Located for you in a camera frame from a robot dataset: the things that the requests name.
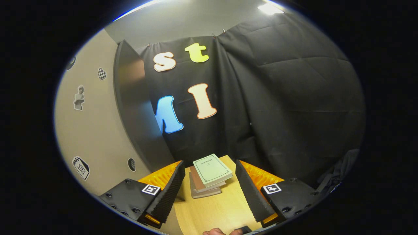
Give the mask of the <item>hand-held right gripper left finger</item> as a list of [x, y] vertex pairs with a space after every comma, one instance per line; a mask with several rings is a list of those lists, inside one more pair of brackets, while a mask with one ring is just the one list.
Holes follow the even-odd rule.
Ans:
[[184, 161], [178, 161], [140, 180], [122, 180], [99, 198], [134, 221], [161, 228], [167, 221], [184, 177]]

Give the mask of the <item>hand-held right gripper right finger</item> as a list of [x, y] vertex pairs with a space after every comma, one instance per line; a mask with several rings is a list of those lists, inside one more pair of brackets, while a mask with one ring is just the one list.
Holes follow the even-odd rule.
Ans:
[[284, 180], [242, 160], [236, 161], [235, 175], [263, 228], [292, 220], [322, 199], [320, 192], [299, 179]]

